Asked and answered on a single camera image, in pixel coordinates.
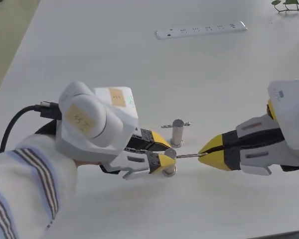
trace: white table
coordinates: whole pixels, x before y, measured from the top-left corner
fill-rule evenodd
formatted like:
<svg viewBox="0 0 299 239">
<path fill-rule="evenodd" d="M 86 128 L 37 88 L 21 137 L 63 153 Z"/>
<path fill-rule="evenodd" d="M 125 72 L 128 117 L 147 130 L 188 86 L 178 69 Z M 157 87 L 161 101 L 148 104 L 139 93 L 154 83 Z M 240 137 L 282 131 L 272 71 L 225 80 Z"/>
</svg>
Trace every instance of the white table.
<svg viewBox="0 0 299 239">
<path fill-rule="evenodd" d="M 243 21 L 244 33 L 157 40 L 158 28 Z M 299 14 L 268 0 L 43 0 L 0 89 L 0 140 L 12 116 L 56 101 L 72 81 L 129 86 L 140 125 L 181 118 L 180 153 L 266 111 L 267 85 L 299 78 Z M 12 148 L 47 120 L 29 113 Z M 173 178 L 124 181 L 97 167 L 79 170 L 75 203 L 50 239 L 246 239 L 299 230 L 299 171 L 271 177 L 221 172 L 178 161 Z"/>
</svg>

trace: floor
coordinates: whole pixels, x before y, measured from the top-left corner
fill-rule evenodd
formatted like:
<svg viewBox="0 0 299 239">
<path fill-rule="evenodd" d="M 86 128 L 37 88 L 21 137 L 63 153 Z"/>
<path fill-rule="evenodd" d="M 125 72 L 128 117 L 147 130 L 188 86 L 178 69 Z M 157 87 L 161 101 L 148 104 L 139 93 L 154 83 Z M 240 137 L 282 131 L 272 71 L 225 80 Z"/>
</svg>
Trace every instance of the floor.
<svg viewBox="0 0 299 239">
<path fill-rule="evenodd" d="M 0 2 L 0 85 L 38 4 L 39 0 Z"/>
</svg>

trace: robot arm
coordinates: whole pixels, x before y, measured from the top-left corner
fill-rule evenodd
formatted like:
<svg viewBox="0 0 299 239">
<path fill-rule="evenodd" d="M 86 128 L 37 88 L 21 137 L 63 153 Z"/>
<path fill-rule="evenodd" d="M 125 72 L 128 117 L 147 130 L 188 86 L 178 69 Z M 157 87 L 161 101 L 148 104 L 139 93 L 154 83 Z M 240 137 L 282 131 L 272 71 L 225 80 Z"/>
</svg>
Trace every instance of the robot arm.
<svg viewBox="0 0 299 239">
<path fill-rule="evenodd" d="M 130 88 L 96 88 L 70 84 L 59 98 L 62 120 L 56 123 L 56 149 L 85 162 L 101 162 L 106 173 L 126 171 L 133 179 L 175 165 L 175 159 L 153 151 L 169 144 L 141 129 Z"/>
<path fill-rule="evenodd" d="M 268 92 L 267 114 L 214 137 L 200 150 L 200 162 L 257 175 L 270 175 L 273 164 L 299 170 L 299 80 L 272 82 Z"/>
</svg>

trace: human arm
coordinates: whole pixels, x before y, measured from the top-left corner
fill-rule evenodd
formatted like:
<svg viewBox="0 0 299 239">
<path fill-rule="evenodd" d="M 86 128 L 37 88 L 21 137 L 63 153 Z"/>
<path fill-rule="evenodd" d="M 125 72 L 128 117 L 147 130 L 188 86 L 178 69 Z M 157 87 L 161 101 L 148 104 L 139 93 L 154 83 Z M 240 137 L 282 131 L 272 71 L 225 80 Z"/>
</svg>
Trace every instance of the human arm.
<svg viewBox="0 0 299 239">
<path fill-rule="evenodd" d="M 0 239 L 39 239 L 75 195 L 74 160 L 52 136 L 27 137 L 0 154 Z"/>
</svg>

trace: power cord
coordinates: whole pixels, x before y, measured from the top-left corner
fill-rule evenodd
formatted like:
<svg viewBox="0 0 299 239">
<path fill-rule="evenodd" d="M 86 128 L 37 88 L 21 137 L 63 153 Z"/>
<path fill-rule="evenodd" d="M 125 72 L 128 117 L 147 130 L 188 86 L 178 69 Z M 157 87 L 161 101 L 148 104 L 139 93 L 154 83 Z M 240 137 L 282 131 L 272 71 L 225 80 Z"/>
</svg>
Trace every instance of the power cord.
<svg viewBox="0 0 299 239">
<path fill-rule="evenodd" d="M 29 111 L 40 112 L 40 117 L 52 119 L 52 120 L 62 120 L 62 113 L 59 108 L 59 104 L 53 102 L 41 102 L 39 105 L 28 106 L 20 110 L 15 116 L 11 119 L 10 123 L 5 129 L 3 138 L 0 145 L 0 153 L 5 151 L 6 143 L 8 141 L 11 130 L 17 120 Z"/>
</svg>

